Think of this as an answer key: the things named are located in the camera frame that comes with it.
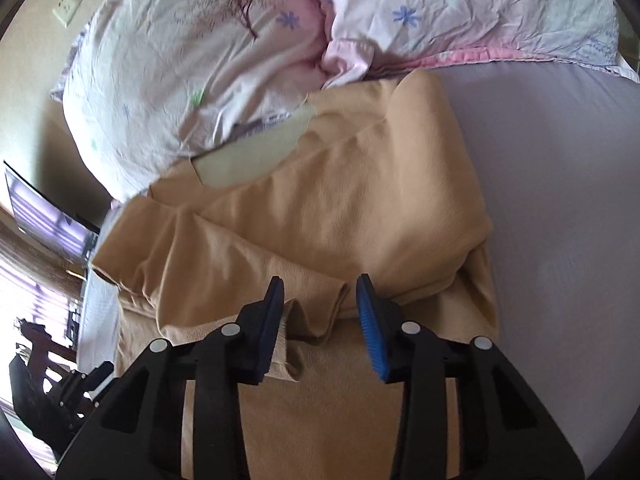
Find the tan shirt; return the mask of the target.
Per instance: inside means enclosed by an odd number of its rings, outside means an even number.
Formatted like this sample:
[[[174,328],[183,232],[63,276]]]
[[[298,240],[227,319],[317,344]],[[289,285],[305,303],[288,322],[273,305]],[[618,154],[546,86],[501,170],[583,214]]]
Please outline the tan shirt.
[[[255,479],[385,479],[402,390],[375,375],[355,285],[442,338],[495,337],[491,222],[439,76],[314,94],[294,150],[213,188],[180,162],[133,198],[93,258],[119,290],[116,368],[157,336],[203,338],[282,278],[286,341],[240,391]]]

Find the dark wooden chair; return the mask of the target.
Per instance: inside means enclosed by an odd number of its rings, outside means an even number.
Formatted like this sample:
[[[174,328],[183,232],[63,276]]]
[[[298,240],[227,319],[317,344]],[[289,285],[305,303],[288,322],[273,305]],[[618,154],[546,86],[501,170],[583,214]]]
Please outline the dark wooden chair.
[[[76,352],[55,342],[41,324],[26,320],[18,324],[32,348],[27,361],[17,354],[9,365],[14,412],[36,438],[52,448],[66,448],[76,431],[77,417],[66,406],[74,373],[49,354],[73,363]]]

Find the brown window curtain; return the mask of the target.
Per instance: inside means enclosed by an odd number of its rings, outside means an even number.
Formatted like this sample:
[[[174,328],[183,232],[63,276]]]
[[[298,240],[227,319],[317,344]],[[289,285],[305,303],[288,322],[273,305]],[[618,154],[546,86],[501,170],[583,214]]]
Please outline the brown window curtain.
[[[57,258],[46,256],[29,245],[4,222],[1,223],[1,262],[25,273],[28,278],[52,292],[81,302],[81,279],[67,273],[64,264]]]

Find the glass side table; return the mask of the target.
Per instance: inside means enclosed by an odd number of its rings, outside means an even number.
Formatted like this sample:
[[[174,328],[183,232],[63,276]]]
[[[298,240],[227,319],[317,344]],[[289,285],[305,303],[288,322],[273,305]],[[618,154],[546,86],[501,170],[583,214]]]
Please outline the glass side table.
[[[76,266],[86,266],[100,230],[77,214],[68,214],[37,191],[7,162],[6,187],[18,228],[43,247]]]

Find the lavender bed sheet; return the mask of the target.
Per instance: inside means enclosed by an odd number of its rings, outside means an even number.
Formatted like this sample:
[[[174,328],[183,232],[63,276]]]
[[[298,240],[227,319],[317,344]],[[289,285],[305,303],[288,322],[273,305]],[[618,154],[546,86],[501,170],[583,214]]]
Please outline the lavender bed sheet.
[[[639,407],[638,84],[555,63],[432,73],[491,222],[489,338],[592,474]],[[213,188],[248,182],[294,150],[311,118],[283,151],[280,127],[241,142],[230,179],[213,173],[221,153],[185,162]]]

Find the white tree-print pillow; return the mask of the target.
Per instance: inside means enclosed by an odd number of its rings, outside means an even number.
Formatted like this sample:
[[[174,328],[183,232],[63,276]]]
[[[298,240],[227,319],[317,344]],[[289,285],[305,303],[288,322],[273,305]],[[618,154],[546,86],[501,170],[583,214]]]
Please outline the white tree-print pillow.
[[[178,160],[326,82],[318,0],[104,0],[53,95],[82,162],[128,200]]]

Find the pink flower-print pillow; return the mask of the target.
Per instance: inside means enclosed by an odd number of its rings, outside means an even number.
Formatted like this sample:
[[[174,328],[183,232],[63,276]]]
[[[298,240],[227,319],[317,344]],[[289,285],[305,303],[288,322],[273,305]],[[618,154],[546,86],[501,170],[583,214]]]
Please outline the pink flower-print pillow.
[[[638,81],[614,0],[323,0],[330,83],[416,68],[565,62]]]

